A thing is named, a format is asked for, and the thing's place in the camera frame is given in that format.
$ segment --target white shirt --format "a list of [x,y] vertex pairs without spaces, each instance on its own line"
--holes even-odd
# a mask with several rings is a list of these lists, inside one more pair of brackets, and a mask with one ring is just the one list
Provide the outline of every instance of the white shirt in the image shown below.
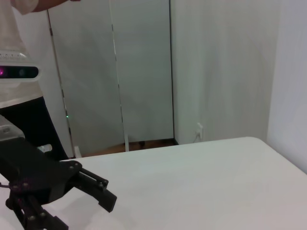
[[[38,1],[0,0],[0,50],[15,50],[27,53],[19,35],[12,6],[21,14],[27,14],[36,8]],[[7,84],[0,84],[0,108],[27,102],[42,96],[38,82],[21,83],[15,88],[10,88]]]

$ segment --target white door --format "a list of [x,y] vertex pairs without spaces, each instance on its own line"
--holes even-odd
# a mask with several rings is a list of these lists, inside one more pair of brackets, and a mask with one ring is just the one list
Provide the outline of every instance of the white door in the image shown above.
[[49,10],[72,141],[81,154],[124,142],[108,0]]
[[169,0],[111,0],[129,142],[173,138]]

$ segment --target wooden floor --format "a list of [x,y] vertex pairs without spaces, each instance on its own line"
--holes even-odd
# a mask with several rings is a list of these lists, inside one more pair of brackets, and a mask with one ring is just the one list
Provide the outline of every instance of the wooden floor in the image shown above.
[[[174,139],[132,142],[129,143],[129,151],[147,150],[147,149],[154,149],[154,148],[167,147],[173,145],[176,145]],[[83,157],[93,157],[93,156],[107,155],[107,154],[125,152],[125,151],[126,151],[125,144],[121,144],[113,146],[103,151],[86,154]]]

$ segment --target electrical outlet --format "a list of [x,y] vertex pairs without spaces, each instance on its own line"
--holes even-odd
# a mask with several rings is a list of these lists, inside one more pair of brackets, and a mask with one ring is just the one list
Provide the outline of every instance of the electrical outlet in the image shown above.
[[203,126],[199,122],[197,123],[196,135],[198,135],[200,141],[203,141]]

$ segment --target white wall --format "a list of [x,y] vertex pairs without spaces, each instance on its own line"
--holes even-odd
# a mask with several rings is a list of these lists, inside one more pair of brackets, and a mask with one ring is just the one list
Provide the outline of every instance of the white wall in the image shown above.
[[266,140],[279,0],[172,0],[175,138]]
[[268,143],[307,173],[307,1],[283,0]]
[[16,10],[14,10],[14,13],[20,36],[31,58],[43,70],[43,76],[39,84],[44,94],[46,106],[66,154],[72,157],[71,139],[68,132],[47,13],[31,13],[25,16],[22,16]]

